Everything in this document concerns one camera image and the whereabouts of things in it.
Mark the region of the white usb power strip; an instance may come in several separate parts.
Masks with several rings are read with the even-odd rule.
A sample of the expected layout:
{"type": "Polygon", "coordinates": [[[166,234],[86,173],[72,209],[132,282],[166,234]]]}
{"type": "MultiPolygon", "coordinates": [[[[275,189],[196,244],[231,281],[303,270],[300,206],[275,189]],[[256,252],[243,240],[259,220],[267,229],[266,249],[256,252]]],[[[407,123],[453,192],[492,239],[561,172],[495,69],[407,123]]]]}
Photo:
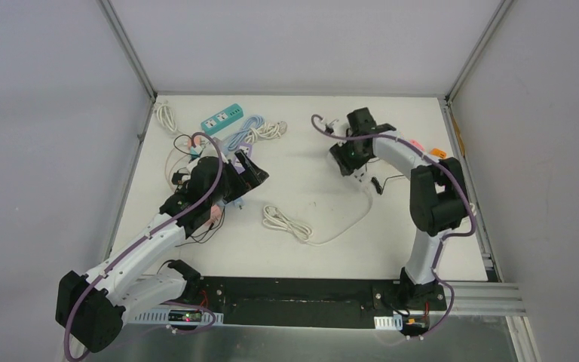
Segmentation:
{"type": "Polygon", "coordinates": [[[358,170],[355,170],[352,174],[351,174],[351,180],[352,183],[356,186],[361,187],[362,185],[366,184],[369,182],[369,176],[368,176],[368,171],[365,168],[360,168],[358,170]]]}

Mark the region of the pink plug adapter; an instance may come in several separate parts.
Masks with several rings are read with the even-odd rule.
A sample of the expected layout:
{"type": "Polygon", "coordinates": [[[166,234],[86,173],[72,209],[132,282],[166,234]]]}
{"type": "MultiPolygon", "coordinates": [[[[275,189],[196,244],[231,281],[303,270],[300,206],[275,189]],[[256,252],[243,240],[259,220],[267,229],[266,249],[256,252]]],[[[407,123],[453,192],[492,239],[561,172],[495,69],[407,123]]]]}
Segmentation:
{"type": "Polygon", "coordinates": [[[410,140],[409,142],[410,142],[414,147],[420,149],[421,151],[424,151],[424,147],[423,147],[420,143],[418,143],[417,141],[415,141],[415,140],[410,140]]]}

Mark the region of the orange power strip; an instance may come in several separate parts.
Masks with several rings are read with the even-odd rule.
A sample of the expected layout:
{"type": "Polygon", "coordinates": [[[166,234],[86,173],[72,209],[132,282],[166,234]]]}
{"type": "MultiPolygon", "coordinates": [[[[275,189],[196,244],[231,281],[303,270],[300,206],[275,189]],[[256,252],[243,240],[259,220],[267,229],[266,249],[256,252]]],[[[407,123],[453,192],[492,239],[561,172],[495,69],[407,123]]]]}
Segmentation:
{"type": "Polygon", "coordinates": [[[430,154],[440,159],[447,158],[447,153],[438,148],[431,149],[430,154]]]}

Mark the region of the purple power strip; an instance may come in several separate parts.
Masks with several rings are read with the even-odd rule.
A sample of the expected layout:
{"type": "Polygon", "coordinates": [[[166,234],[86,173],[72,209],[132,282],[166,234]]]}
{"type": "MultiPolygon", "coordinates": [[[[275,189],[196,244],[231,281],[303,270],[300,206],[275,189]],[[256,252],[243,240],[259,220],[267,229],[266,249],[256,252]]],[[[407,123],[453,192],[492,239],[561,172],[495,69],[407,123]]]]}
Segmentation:
{"type": "MultiPolygon", "coordinates": [[[[253,145],[250,143],[241,142],[237,145],[237,150],[241,151],[245,156],[250,157],[252,154],[253,145]]],[[[233,161],[235,170],[238,173],[243,173],[245,171],[245,168],[240,159],[236,155],[234,156],[233,161]]]]}

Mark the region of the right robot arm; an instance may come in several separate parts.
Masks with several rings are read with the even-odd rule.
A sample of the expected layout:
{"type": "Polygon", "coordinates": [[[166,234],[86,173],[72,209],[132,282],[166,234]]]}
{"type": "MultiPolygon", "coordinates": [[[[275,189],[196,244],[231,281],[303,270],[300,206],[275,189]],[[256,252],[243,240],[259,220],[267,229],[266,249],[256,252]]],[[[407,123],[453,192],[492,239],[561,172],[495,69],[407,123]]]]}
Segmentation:
{"type": "Polygon", "coordinates": [[[402,267],[396,295],[385,301],[415,309],[434,297],[437,268],[447,238],[459,237],[463,219],[473,218],[461,162],[426,153],[390,124],[377,124],[369,109],[356,109],[347,123],[324,121],[335,139],[329,154],[342,176],[353,176],[369,161],[384,161],[409,181],[409,213],[416,227],[412,252],[402,267]]]}

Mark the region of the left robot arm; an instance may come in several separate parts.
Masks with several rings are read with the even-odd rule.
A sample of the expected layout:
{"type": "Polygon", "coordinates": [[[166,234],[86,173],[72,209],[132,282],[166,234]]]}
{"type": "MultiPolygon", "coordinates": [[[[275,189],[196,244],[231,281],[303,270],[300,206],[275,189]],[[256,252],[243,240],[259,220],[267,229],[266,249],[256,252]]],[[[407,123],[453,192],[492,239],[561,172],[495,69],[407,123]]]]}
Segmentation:
{"type": "Polygon", "coordinates": [[[221,155],[194,160],[190,170],[177,175],[176,191],[132,241],[85,273],[69,271],[60,279],[55,319],[65,329],[68,359],[75,359],[69,353],[71,338],[87,353],[97,353],[138,314],[172,299],[182,305],[198,299],[200,275],[182,260],[148,279],[140,276],[208,223],[215,205],[237,200],[269,177],[243,151],[235,156],[239,167],[221,155]]]}

